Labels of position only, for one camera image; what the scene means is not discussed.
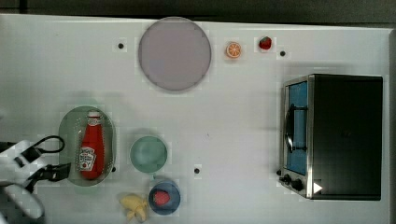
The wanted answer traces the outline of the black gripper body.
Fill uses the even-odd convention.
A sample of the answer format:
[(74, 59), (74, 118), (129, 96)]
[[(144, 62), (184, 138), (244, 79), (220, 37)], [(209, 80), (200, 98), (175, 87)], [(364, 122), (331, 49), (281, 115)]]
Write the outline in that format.
[(35, 161), (28, 161), (22, 153), (31, 146), (22, 140), (0, 153), (0, 180), (26, 185), (26, 181), (38, 169)]

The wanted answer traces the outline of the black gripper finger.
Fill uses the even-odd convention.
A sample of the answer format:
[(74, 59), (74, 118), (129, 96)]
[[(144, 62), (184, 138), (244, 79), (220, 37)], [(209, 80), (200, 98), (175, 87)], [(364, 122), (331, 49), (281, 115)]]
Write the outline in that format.
[(36, 147), (16, 147), (15, 148), (15, 158), (13, 159), (19, 167), (24, 167), (27, 165), (41, 165), (40, 160), (41, 152)]
[(41, 180), (48, 180), (50, 182), (58, 182), (69, 177), (71, 170), (71, 164), (58, 164), (58, 165), (47, 165), (40, 168), (34, 174), (32, 174), (24, 183), (24, 188), (28, 191), (33, 191), (35, 184)]

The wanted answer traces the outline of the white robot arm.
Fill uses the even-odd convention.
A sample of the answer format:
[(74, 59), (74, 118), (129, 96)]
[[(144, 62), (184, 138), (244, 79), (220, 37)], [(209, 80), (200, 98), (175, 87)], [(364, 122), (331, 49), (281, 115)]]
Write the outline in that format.
[(1, 224), (45, 224), (45, 207), (34, 195), (35, 184), (66, 179), (71, 164), (46, 163), (42, 156), (61, 152), (64, 141), (55, 150), (40, 148), (43, 142), (1, 143)]

